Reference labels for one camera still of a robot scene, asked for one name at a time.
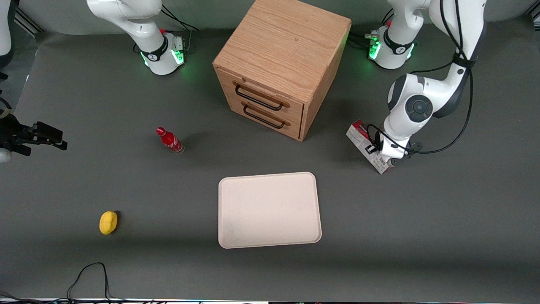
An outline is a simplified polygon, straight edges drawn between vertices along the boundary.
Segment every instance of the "green led light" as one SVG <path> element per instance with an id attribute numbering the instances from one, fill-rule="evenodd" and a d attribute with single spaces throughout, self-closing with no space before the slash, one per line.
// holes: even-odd
<path id="1" fill-rule="evenodd" d="M 148 62 L 146 62 L 146 58 L 144 57 L 143 52 L 141 52 L 140 55 L 144 60 L 144 65 L 148 67 Z"/>
<path id="2" fill-rule="evenodd" d="M 176 63 L 178 63 L 178 65 L 181 65 L 184 63 L 184 52 L 171 50 L 171 54 L 174 57 L 174 60 L 176 61 Z"/>
<path id="3" fill-rule="evenodd" d="M 369 57 L 371 59 L 377 58 L 377 54 L 379 53 L 379 50 L 381 49 L 381 43 L 377 41 L 372 47 L 369 49 Z"/>
<path id="4" fill-rule="evenodd" d="M 411 46 L 410 46 L 410 50 L 409 50 L 409 54 L 407 55 L 407 59 L 410 58 L 410 54 L 413 52 L 413 48 L 414 48 L 414 43 L 411 44 Z"/>

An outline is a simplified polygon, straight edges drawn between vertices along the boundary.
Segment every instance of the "wood grain top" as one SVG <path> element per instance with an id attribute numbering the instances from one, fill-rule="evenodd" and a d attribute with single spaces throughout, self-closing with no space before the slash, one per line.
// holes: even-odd
<path id="1" fill-rule="evenodd" d="M 309 103 L 350 25 L 297 0 L 256 0 L 214 65 Z"/>

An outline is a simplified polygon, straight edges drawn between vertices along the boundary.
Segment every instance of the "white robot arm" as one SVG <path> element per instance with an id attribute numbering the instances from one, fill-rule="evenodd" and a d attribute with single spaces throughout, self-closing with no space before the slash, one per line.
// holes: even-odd
<path id="1" fill-rule="evenodd" d="M 378 133 L 376 138 L 381 154 L 388 158 L 403 158 L 406 154 L 403 147 L 407 147 L 410 137 L 424 127 L 432 116 L 441 118 L 454 112 L 470 75 L 470 68 L 476 60 L 476 47 L 485 30 L 485 0 L 396 2 L 393 4 L 395 17 L 390 27 L 377 30 L 384 30 L 383 37 L 391 39 L 390 43 L 386 38 L 380 42 L 379 52 L 374 59 L 380 66 L 397 68 L 406 60 L 407 48 L 401 54 L 394 51 L 399 48 L 398 44 L 406 45 L 415 38 L 419 25 L 423 23 L 418 9 L 427 8 L 433 23 L 447 35 L 448 27 L 451 33 L 449 36 L 459 47 L 446 79 L 434 80 L 405 74 L 392 84 L 387 101 L 390 115 L 382 126 L 384 134 Z"/>
<path id="2" fill-rule="evenodd" d="M 13 58 L 10 27 L 14 24 L 17 5 L 17 1 L 0 0 L 0 68 L 8 65 Z"/>
<path id="3" fill-rule="evenodd" d="M 94 15 L 128 33 L 141 49 L 145 64 L 158 75 L 170 74 L 184 63 L 181 37 L 162 34 L 151 17 L 161 12 L 161 0 L 86 0 Z"/>

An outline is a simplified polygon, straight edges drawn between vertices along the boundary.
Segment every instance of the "black drawer handle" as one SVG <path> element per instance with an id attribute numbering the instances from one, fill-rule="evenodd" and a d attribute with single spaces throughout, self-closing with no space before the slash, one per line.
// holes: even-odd
<path id="1" fill-rule="evenodd" d="M 239 85 L 239 84 L 237 84 L 236 89 L 234 89 L 234 91 L 238 94 L 238 96 L 241 96 L 241 97 L 243 97 L 243 98 L 245 98 L 245 99 L 247 99 L 247 100 L 253 101 L 253 102 L 256 103 L 256 104 L 260 104 L 261 106 L 263 106 L 263 107 L 265 107 L 265 108 L 268 108 L 268 109 L 270 109 L 270 110 L 272 110 L 272 111 L 279 111 L 279 110 L 281 110 L 281 108 L 283 107 L 283 103 L 282 103 L 282 102 L 280 102 L 280 103 L 279 103 L 279 106 L 276 108 L 276 107 L 273 107 L 273 106 L 271 106 L 271 105 L 269 105 L 269 104 L 266 104 L 266 103 L 264 103 L 264 102 L 262 102 L 262 101 L 260 101 L 260 100 L 256 100 L 255 98 L 253 98 L 253 97 L 251 97 L 251 96 L 247 96 L 246 94 L 241 93 L 238 89 L 240 89 L 240 85 Z"/>
<path id="2" fill-rule="evenodd" d="M 258 121 L 261 121 L 261 122 L 263 122 L 263 123 L 265 123 L 265 124 L 268 124 L 268 125 L 270 125 L 271 127 L 274 127 L 274 128 L 276 128 L 276 129 L 281 129 L 281 128 L 283 128 L 283 126 L 285 125 L 285 122 L 281 122 L 281 125 L 277 125 L 277 124 L 275 124 L 275 123 L 271 123 L 271 122 L 268 121 L 268 120 L 264 120 L 264 119 L 262 119 L 261 117 L 259 117 L 259 116 L 257 116 L 257 115 L 253 115 L 253 114 L 249 113 L 248 111 L 246 111 L 247 108 L 248 108 L 248 106 L 245 105 L 245 106 L 244 106 L 244 113 L 245 113 L 247 116 L 253 117 L 254 119 L 256 119 L 256 120 L 258 120 Z"/>

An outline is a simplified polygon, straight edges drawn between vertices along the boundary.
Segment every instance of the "bottle cap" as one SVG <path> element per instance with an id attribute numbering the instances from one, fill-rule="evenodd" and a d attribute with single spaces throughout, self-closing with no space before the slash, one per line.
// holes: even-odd
<path id="1" fill-rule="evenodd" d="M 167 133 L 167 131 L 165 131 L 165 129 L 162 127 L 156 129 L 156 134 L 158 134 L 159 136 L 163 136 L 165 135 L 165 133 Z"/>

